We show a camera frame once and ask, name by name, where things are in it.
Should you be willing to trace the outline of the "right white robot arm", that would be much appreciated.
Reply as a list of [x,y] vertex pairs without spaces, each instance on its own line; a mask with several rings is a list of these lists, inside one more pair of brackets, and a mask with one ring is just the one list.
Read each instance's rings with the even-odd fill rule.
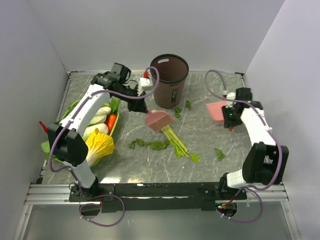
[[239,189],[245,187],[262,190],[282,182],[289,149],[276,140],[272,128],[267,124],[265,112],[259,101],[253,100],[250,88],[241,87],[226,95],[223,106],[223,125],[231,129],[244,125],[251,142],[251,149],[242,168],[225,173],[219,181],[218,193],[223,199],[230,199]]

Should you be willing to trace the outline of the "pink hand brush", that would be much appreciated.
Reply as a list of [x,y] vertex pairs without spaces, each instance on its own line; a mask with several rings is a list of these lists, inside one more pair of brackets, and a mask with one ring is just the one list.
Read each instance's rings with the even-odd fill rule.
[[164,110],[149,110],[144,122],[154,132],[172,124],[175,120]]

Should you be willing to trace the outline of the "pink dustpan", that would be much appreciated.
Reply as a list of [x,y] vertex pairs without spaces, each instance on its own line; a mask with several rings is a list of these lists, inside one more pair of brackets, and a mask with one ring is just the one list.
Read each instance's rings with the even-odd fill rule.
[[227,104],[226,101],[218,101],[218,102],[205,104],[210,117],[215,123],[218,123],[218,124],[224,123],[224,115],[223,115],[222,107],[224,107],[226,104]]

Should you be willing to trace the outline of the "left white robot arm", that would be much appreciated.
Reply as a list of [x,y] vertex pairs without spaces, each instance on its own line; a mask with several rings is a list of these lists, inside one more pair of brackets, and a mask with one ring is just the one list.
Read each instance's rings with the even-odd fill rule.
[[82,197],[87,201],[93,201],[99,195],[98,178],[87,162],[89,148],[83,140],[94,115],[111,97],[127,102],[130,111],[147,112],[144,98],[153,84],[144,76],[138,80],[137,86],[130,88],[130,74],[131,70],[119,63],[114,63],[110,71],[96,74],[75,108],[59,123],[51,123],[47,127],[50,170],[56,172],[52,165],[54,157],[62,161],[63,167],[70,171],[81,189]]

